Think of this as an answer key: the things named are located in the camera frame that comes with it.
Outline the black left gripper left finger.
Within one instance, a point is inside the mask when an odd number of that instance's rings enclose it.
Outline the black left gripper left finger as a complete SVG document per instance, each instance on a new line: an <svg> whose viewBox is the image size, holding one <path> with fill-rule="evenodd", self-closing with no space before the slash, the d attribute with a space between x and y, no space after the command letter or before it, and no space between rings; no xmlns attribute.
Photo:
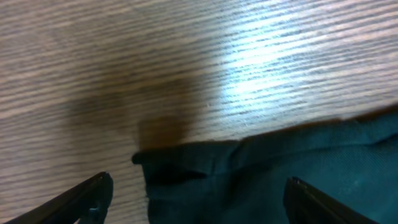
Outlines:
<svg viewBox="0 0 398 224"><path fill-rule="evenodd" d="M104 224L112 198L113 180L100 172L5 224Z"/></svg>

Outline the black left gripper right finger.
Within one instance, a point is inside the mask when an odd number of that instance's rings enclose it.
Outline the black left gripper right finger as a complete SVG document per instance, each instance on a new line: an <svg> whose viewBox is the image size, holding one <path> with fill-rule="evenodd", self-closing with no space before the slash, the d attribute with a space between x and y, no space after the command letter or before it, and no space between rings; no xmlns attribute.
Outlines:
<svg viewBox="0 0 398 224"><path fill-rule="evenodd" d="M377 224L297 177L287 179L283 205L290 224Z"/></svg>

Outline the black polo shirt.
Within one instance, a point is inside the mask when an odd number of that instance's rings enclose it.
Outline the black polo shirt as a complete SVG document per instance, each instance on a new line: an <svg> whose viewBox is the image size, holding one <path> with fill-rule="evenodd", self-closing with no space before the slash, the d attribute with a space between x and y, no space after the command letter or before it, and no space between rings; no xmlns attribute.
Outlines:
<svg viewBox="0 0 398 224"><path fill-rule="evenodd" d="M132 161L143 168L151 223L287 223L290 177L376 222L397 222L396 109L152 149Z"/></svg>

